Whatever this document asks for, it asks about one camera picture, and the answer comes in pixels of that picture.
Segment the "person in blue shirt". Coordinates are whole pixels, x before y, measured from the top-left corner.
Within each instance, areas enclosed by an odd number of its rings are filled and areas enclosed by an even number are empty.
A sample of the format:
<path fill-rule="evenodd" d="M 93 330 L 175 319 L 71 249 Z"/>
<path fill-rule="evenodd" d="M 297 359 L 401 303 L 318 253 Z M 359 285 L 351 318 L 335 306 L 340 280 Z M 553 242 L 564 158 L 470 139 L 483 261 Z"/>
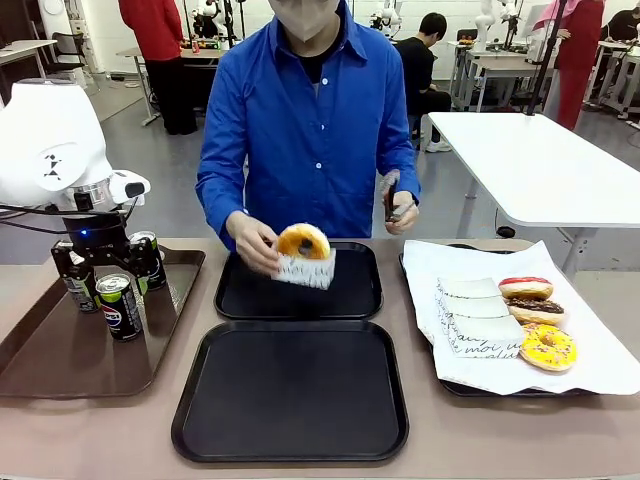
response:
<path fill-rule="evenodd" d="M 367 238 L 379 171 L 416 172 L 403 67 L 345 2 L 336 13 L 337 38 L 315 58 L 293 52 L 278 20 L 222 57 L 197 180 L 243 174 L 246 214 L 273 231 L 306 222 L 332 238 Z"/>

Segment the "plain glazed donut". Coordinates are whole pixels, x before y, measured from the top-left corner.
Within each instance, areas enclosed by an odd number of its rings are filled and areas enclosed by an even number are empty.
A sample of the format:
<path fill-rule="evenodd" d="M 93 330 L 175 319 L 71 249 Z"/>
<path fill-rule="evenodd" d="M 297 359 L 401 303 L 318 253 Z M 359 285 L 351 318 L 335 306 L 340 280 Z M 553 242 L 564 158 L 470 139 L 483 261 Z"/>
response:
<path fill-rule="evenodd" d="M 297 223 L 281 232 L 277 250 L 290 257 L 327 260 L 331 247 L 328 238 L 319 228 L 308 223 Z"/>

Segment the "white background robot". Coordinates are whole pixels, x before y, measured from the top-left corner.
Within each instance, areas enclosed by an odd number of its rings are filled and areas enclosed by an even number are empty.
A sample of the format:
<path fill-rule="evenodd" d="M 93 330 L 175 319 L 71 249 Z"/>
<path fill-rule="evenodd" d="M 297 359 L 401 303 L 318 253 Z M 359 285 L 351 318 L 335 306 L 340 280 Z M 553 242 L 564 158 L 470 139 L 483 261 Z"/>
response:
<path fill-rule="evenodd" d="M 382 0 L 370 16 L 370 27 L 383 30 L 401 25 L 402 0 Z"/>

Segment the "pink frosted donut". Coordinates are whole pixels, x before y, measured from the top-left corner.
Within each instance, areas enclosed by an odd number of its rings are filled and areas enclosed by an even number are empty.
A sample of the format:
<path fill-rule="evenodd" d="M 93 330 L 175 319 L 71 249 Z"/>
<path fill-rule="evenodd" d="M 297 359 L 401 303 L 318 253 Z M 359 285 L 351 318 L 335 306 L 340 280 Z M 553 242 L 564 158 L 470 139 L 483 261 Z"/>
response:
<path fill-rule="evenodd" d="M 509 277 L 503 279 L 498 288 L 502 296 L 510 298 L 529 298 L 548 300 L 554 291 L 553 284 L 541 277 Z"/>

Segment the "person's right forearm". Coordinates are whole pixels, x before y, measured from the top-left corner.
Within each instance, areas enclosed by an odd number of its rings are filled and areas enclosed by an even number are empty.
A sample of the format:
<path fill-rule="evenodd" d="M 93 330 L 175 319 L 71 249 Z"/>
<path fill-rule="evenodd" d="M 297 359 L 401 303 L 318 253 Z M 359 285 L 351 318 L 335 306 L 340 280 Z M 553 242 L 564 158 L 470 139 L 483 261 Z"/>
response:
<path fill-rule="evenodd" d="M 246 214 L 244 208 L 244 175 L 226 175 L 209 172 L 198 175 L 196 193 L 209 226 L 224 246 L 236 250 L 236 241 L 227 221 L 233 214 Z"/>

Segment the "metal serving tongs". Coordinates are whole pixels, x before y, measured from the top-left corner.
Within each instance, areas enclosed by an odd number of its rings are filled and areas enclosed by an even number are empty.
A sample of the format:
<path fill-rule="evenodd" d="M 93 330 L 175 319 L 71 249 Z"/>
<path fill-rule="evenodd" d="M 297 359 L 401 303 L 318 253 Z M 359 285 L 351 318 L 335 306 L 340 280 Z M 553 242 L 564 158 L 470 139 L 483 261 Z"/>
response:
<path fill-rule="evenodd" d="M 401 217 L 415 205 L 415 201 L 400 204 L 395 200 L 395 195 L 400 180 L 401 173 L 394 169 L 388 172 L 382 179 L 381 189 L 383 193 L 383 204 L 385 210 L 385 221 L 389 223 L 397 222 Z"/>

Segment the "chocolate frosted donut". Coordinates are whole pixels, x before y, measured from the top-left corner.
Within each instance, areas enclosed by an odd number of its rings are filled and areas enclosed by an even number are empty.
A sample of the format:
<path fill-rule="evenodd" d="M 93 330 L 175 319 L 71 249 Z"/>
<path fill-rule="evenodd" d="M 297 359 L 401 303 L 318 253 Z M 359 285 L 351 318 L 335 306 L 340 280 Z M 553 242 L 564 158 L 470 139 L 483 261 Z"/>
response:
<path fill-rule="evenodd" d="M 522 324 L 558 325 L 566 317 L 564 308 L 550 300 L 508 298 L 505 303 L 509 313 Z"/>

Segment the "black Pepsi can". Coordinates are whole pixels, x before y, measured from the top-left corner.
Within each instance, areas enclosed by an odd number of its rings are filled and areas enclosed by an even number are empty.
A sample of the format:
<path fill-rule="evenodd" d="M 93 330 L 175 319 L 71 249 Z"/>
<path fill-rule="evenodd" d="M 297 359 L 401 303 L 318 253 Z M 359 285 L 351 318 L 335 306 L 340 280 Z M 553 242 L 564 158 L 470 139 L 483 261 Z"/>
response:
<path fill-rule="evenodd" d="M 146 293 L 162 288 L 166 284 L 167 277 L 163 265 L 163 253 L 159 249 L 156 235 L 151 231 L 138 231 L 129 236 L 131 244 L 141 243 L 143 239 L 150 241 L 155 256 L 151 272 L 141 279 L 143 292 Z"/>
<path fill-rule="evenodd" d="M 80 312 L 93 313 L 101 308 L 92 266 L 83 267 L 75 273 L 63 274 L 61 278 Z"/>
<path fill-rule="evenodd" d="M 101 277 L 96 291 L 114 340 L 129 341 L 142 332 L 141 316 L 127 275 L 114 273 Z"/>

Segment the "yellow sprinkled donut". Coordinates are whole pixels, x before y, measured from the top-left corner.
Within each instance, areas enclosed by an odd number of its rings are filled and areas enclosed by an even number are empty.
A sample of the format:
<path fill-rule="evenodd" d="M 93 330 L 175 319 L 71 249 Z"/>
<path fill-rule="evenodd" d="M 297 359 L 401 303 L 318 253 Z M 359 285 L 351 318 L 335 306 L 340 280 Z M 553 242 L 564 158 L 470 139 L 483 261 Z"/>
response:
<path fill-rule="evenodd" d="M 559 328 L 528 323 L 523 330 L 525 338 L 520 347 L 520 356 L 530 365 L 545 371 L 565 372 L 577 361 L 577 347 L 573 338 Z"/>

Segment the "black and white robot figure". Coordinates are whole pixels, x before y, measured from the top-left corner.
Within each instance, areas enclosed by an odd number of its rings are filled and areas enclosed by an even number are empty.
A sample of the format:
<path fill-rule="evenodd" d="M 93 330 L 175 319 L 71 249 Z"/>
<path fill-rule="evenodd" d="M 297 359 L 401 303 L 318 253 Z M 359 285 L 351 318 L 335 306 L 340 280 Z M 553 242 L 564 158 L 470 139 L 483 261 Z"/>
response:
<path fill-rule="evenodd" d="M 219 0 L 198 0 L 192 11 L 195 35 L 199 38 L 213 39 L 222 34 L 222 9 Z"/>

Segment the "background person in black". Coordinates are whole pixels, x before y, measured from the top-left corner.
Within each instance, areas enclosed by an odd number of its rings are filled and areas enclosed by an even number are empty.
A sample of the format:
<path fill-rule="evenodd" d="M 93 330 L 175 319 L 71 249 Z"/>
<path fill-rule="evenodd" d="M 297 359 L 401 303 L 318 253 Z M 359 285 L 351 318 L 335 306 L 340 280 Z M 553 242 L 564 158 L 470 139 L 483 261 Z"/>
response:
<path fill-rule="evenodd" d="M 640 26 L 640 7 L 632 10 L 621 10 L 602 27 L 600 40 L 625 45 L 633 44 L 638 38 Z"/>

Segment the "white paper sheet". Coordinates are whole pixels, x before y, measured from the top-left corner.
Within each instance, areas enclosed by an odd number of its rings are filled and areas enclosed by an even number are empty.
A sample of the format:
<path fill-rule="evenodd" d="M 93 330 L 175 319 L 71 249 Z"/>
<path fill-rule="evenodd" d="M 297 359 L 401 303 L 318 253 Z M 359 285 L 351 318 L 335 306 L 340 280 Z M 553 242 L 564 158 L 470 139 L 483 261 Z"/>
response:
<path fill-rule="evenodd" d="M 499 395 L 526 389 L 640 393 L 640 272 L 582 271 L 570 282 L 543 242 L 517 253 L 496 254 L 408 240 L 402 264 L 417 325 L 433 346 L 439 379 Z M 549 280 L 554 301 L 568 314 L 560 328 L 574 339 L 578 358 L 564 373 L 545 372 L 520 358 L 493 358 L 487 344 L 460 352 L 451 347 L 436 303 L 439 279 L 498 283 L 525 276 Z"/>

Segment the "beige face mask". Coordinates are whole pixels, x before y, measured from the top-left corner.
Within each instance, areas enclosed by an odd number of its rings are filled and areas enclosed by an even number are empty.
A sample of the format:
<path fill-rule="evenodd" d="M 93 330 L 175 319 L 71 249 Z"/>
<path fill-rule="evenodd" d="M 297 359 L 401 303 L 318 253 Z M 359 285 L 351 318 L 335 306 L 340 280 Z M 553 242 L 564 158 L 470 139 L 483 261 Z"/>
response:
<path fill-rule="evenodd" d="M 306 42 L 331 22 L 340 0 L 268 0 L 268 3 L 285 29 Z"/>

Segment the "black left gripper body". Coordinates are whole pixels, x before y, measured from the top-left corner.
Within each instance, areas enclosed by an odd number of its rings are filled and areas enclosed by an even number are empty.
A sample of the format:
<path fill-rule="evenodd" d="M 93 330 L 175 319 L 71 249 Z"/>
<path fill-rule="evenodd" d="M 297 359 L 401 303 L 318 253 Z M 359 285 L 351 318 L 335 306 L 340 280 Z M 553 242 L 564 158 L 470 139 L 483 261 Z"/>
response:
<path fill-rule="evenodd" d="M 62 217 L 72 251 L 85 259 L 124 260 L 130 256 L 123 213 L 72 215 Z"/>

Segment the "person's left forearm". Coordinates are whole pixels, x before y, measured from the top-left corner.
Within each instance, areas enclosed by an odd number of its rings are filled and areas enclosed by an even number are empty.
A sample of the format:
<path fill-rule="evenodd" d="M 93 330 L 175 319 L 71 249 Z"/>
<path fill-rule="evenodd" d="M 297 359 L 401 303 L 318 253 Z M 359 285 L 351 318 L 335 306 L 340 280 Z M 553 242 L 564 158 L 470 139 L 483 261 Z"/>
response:
<path fill-rule="evenodd" d="M 420 186 L 416 177 L 416 172 L 414 169 L 411 168 L 400 168 L 400 167 L 390 167 L 389 169 L 383 169 L 379 171 L 379 176 L 380 176 L 380 186 L 379 186 L 379 193 L 381 194 L 382 197 L 382 203 L 383 203 L 383 193 L 382 193 L 382 189 L 381 189 L 381 182 L 383 177 L 390 172 L 391 170 L 397 169 L 400 171 L 401 176 L 400 176 L 400 180 L 398 183 L 398 187 L 397 187 L 397 191 L 409 191 L 412 193 L 416 204 L 419 204 L 419 194 L 420 194 Z"/>

